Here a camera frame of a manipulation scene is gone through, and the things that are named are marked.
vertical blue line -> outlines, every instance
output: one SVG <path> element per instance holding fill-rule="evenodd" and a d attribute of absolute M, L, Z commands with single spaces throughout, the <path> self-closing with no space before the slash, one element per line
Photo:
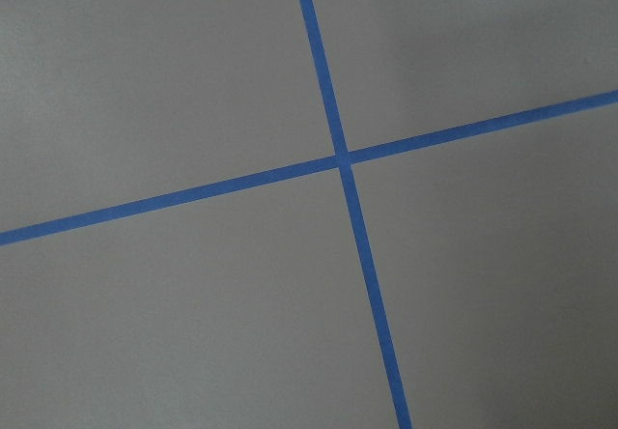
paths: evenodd
<path fill-rule="evenodd" d="M 412 422 L 407 409 L 404 386 L 402 384 L 399 366 L 397 365 L 397 358 L 395 356 L 395 348 L 393 346 L 388 320 L 386 319 L 384 302 L 379 290 L 378 275 L 376 273 L 374 257 L 369 245 L 367 228 L 365 226 L 365 220 L 363 218 L 360 200 L 358 198 L 356 182 L 351 169 L 350 153 L 348 151 L 348 146 L 346 145 L 346 138 L 341 125 L 341 119 L 339 118 L 339 108 L 337 107 L 337 100 L 335 98 L 335 92 L 332 87 L 330 72 L 326 62 L 326 54 L 324 52 L 320 27 L 318 25 L 318 18 L 316 16 L 313 0 L 299 0 L 299 2 L 305 20 L 305 26 L 307 28 L 307 35 L 309 37 L 309 44 L 311 45 L 311 53 L 313 55 L 316 74 L 318 75 L 318 81 L 320 83 L 320 91 L 322 93 L 326 119 L 330 129 L 332 144 L 335 149 L 335 157 L 337 158 L 341 183 L 346 196 L 351 227 L 354 233 L 354 239 L 356 241 L 360 265 L 363 270 L 363 277 L 365 279 L 365 287 L 367 288 L 369 303 L 371 304 L 371 310 L 374 316 L 374 323 L 378 333 L 379 347 L 381 349 L 384 367 L 386 368 L 386 376 L 388 378 L 388 384 L 390 387 L 393 404 L 395 406 L 397 421 L 400 429 L 411 429 Z"/>

blue tape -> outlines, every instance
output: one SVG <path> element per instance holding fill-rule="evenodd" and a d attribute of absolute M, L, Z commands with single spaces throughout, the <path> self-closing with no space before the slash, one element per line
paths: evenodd
<path fill-rule="evenodd" d="M 570 113 L 576 113 L 592 108 L 603 107 L 618 102 L 618 91 L 589 96 L 576 100 L 556 103 L 545 107 L 526 110 L 524 112 L 513 113 L 503 117 L 491 118 L 482 122 L 470 123 L 461 127 L 442 129 L 419 136 L 401 139 L 399 141 L 388 142 L 378 146 L 367 147 L 350 152 L 351 162 L 373 160 L 380 157 L 393 156 L 403 152 L 423 149 L 425 147 L 443 144 L 445 142 L 456 141 L 479 134 L 499 131 L 501 129 L 518 127 L 529 123 L 540 122 Z"/>
<path fill-rule="evenodd" d="M 330 136 L 335 149 L 335 156 L 337 157 L 337 163 L 339 165 L 341 183 L 343 185 L 346 202 L 348 204 L 351 227 L 354 233 L 354 239 L 356 241 L 356 248 L 358 250 L 358 257 L 360 259 L 363 277 L 365 279 L 369 303 L 371 304 L 371 310 L 374 316 L 374 323 L 378 333 L 379 347 L 381 349 L 382 359 L 386 369 L 386 376 L 388 378 L 388 384 L 390 386 L 390 392 L 393 399 L 393 404 L 395 406 L 397 421 L 400 429 L 411 429 L 412 422 L 407 409 L 404 386 L 402 384 L 399 366 L 397 365 L 395 348 L 393 346 L 393 340 L 390 334 L 390 327 L 388 326 L 388 321 L 386 319 L 386 311 L 384 309 L 384 303 L 382 301 L 382 296 L 379 289 L 378 275 L 376 273 L 374 257 L 371 252 L 367 228 L 365 226 L 365 220 L 363 218 L 360 200 L 358 198 L 356 182 L 354 181 L 354 175 L 351 170 L 351 158 L 346 145 L 346 138 L 341 125 L 341 119 L 339 117 L 339 109 L 337 107 L 335 92 L 332 87 L 330 71 L 326 61 L 326 54 L 324 52 L 316 10 L 313 5 L 313 0 L 298 1 L 300 2 L 300 8 L 302 9 L 302 15 L 305 20 L 316 74 L 318 75 L 318 81 L 320 83 L 320 91 L 322 93 L 326 119 L 328 121 Z"/>
<path fill-rule="evenodd" d="M 215 195 L 228 194 L 242 189 L 249 189 L 250 187 L 268 185 L 312 173 L 332 170 L 334 168 L 337 168 L 337 162 L 333 156 L 304 161 L 302 163 L 254 173 L 240 178 L 179 190 L 169 194 L 158 195 L 157 197 L 109 207 L 107 209 L 95 210 L 85 214 L 76 214 L 66 218 L 54 219 L 45 223 L 13 229 L 0 233 L 0 245 L 18 243 L 29 239 L 48 236 L 50 234 L 62 233 L 64 231 L 70 231 L 71 229 L 103 223 L 104 221 L 144 214 L 146 212 L 174 207 L 188 202 L 208 199 Z"/>

gray floor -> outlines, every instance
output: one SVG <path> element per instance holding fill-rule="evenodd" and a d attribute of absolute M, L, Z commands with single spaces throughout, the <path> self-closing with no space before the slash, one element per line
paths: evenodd
<path fill-rule="evenodd" d="M 315 0 L 351 149 L 615 89 L 618 0 Z M 0 0 L 0 232 L 330 156 L 298 0 Z M 414 427 L 618 427 L 618 105 L 354 166 Z M 0 247 L 0 427 L 395 428 L 336 171 Z"/>

floor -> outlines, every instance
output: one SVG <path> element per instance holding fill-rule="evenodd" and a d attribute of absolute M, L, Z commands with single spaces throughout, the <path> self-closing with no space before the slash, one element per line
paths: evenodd
<path fill-rule="evenodd" d="M 0 427 L 617 427 L 617 6 L 0 0 Z"/>

gray surface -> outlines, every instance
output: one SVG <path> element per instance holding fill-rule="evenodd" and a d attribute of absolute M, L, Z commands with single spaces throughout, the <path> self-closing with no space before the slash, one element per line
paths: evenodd
<path fill-rule="evenodd" d="M 351 148 L 618 87 L 618 0 L 315 1 Z"/>
<path fill-rule="evenodd" d="M 397 425 L 335 172 L 0 258 L 0 427 Z"/>
<path fill-rule="evenodd" d="M 0 230 L 332 154 L 297 0 L 0 8 Z"/>
<path fill-rule="evenodd" d="M 354 167 L 418 429 L 618 427 L 617 117 Z"/>

